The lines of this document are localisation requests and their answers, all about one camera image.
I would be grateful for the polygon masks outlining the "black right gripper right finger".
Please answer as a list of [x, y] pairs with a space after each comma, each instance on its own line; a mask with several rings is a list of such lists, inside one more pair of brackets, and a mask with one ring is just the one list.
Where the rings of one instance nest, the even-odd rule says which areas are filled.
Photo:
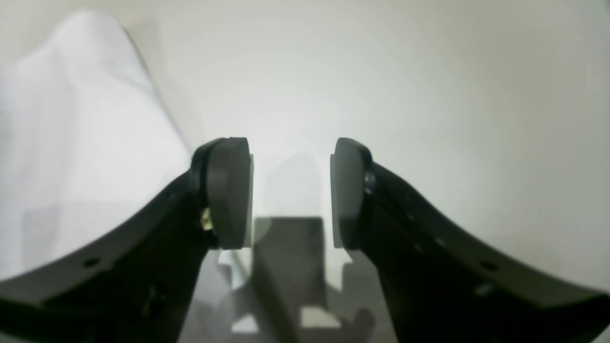
[[609, 327], [606, 291], [564, 281], [481, 241], [370, 150], [331, 155], [336, 247], [375, 266], [401, 343], [591, 343]]

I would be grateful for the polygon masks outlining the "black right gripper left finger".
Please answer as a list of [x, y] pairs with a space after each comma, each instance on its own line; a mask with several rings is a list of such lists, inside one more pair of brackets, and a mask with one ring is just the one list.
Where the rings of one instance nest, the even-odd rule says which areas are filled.
[[101, 238], [1, 282], [3, 343], [174, 343], [210, 250], [244, 247], [246, 138], [200, 146], [190, 169]]

